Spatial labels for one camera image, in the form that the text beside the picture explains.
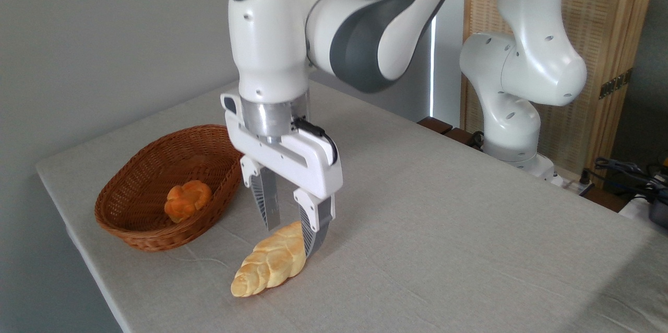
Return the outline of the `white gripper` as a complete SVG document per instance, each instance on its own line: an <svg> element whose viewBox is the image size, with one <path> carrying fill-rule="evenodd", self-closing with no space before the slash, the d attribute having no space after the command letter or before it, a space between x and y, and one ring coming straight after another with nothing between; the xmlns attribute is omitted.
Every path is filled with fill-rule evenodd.
<svg viewBox="0 0 668 333"><path fill-rule="evenodd" d="M293 197L300 209L305 255L310 257L326 238L336 216L334 193L343 185L331 143L305 130L283 135L277 144L265 143L244 126L240 96L222 93L220 102L231 143L246 155L240 161L244 185L253 193L267 230L281 223L275 173L300 187Z"/></svg>

